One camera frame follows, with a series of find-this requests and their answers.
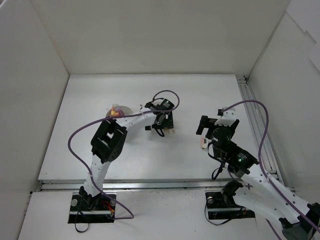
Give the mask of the white staple box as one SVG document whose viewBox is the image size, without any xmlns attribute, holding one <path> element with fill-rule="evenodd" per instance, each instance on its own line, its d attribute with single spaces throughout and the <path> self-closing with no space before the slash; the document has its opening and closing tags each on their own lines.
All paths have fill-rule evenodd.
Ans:
<svg viewBox="0 0 320 240">
<path fill-rule="evenodd" d="M 166 128 L 166 129 L 164 129 L 164 132 L 166 134 L 175 134 L 176 131 L 174 128 Z"/>
</svg>

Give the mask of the white round divided container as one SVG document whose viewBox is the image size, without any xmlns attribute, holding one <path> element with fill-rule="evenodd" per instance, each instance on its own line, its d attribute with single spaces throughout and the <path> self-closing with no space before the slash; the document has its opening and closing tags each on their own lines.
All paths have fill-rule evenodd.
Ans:
<svg viewBox="0 0 320 240">
<path fill-rule="evenodd" d="M 107 111 L 106 117 L 110 117 L 111 110 L 119 112 L 118 116 L 131 115 L 133 111 L 124 105 L 113 104 L 111 108 Z"/>
</svg>

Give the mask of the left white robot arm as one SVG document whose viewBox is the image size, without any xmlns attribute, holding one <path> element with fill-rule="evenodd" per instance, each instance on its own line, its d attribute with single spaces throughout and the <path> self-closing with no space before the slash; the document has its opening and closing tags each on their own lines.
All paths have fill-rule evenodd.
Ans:
<svg viewBox="0 0 320 240">
<path fill-rule="evenodd" d="M 172 109 L 175 105 L 166 98 L 161 100 L 160 104 L 154 104 L 152 101 L 146 103 L 132 116 L 117 116 L 104 120 L 99 125 L 90 142 L 90 172 L 79 190 L 81 202 L 87 209 L 94 210 L 99 206 L 109 166 L 120 156 L 127 136 L 140 129 L 154 129 L 159 135 L 164 136 L 164 129 L 173 128 Z"/>
</svg>

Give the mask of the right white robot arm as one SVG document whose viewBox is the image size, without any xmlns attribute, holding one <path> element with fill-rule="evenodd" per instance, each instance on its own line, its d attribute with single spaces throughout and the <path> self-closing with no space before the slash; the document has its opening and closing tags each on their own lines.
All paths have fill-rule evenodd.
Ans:
<svg viewBox="0 0 320 240">
<path fill-rule="evenodd" d="M 298 197 L 275 179 L 248 151 L 232 142 L 236 118 L 203 115 L 196 131 L 209 141 L 208 155 L 236 176 L 219 193 L 207 196 L 207 208 L 216 208 L 212 219 L 241 218 L 249 210 L 281 228 L 288 240 L 310 240 L 320 228 L 320 205 Z"/>
</svg>

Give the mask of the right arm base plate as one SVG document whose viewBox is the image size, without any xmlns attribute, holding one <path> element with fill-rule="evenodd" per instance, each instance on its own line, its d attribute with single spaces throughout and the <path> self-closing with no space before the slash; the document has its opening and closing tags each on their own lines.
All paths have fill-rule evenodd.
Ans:
<svg viewBox="0 0 320 240">
<path fill-rule="evenodd" d="M 234 202 L 226 203 L 220 191 L 205 193 L 205 214 L 206 217 L 218 224 L 238 219 L 254 219 L 256 217 L 252 210 L 235 204 Z"/>
</svg>

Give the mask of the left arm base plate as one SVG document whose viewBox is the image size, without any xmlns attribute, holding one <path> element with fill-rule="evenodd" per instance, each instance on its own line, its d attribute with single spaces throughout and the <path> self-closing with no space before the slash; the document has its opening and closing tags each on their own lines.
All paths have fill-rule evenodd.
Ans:
<svg viewBox="0 0 320 240">
<path fill-rule="evenodd" d="M 75 193 L 70 201 L 68 224 L 104 224 L 114 223 L 116 206 L 110 204 L 110 199 L 102 196 L 98 204 L 90 209 L 83 198 Z"/>
</svg>

